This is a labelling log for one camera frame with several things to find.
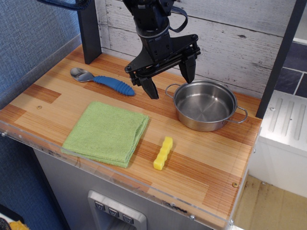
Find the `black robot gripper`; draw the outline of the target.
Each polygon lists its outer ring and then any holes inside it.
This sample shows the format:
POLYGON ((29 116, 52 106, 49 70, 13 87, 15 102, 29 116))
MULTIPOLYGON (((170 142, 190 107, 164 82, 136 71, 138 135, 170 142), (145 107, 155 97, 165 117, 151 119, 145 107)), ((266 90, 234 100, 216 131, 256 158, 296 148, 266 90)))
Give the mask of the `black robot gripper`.
POLYGON ((171 37, 169 27, 154 31, 136 27, 142 42, 140 54, 125 67, 133 85, 142 86, 151 99, 159 99, 151 77, 176 65, 187 83, 195 78, 196 59, 200 54, 196 34, 171 37))

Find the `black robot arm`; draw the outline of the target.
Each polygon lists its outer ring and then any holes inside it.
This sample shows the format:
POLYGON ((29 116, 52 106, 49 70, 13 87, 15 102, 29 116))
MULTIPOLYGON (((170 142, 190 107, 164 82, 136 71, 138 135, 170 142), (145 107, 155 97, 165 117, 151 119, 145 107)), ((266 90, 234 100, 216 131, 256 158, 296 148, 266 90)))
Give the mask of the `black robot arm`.
POLYGON ((136 32, 142 42, 140 54, 125 67, 133 85, 142 86, 151 99, 158 99, 158 92, 152 77, 174 66, 179 66, 181 75, 187 83, 195 77, 196 59, 201 53, 196 34, 171 37, 169 31, 181 32, 188 24, 174 29, 169 16, 187 13, 174 6, 172 0, 126 0, 125 6, 133 16, 136 32))

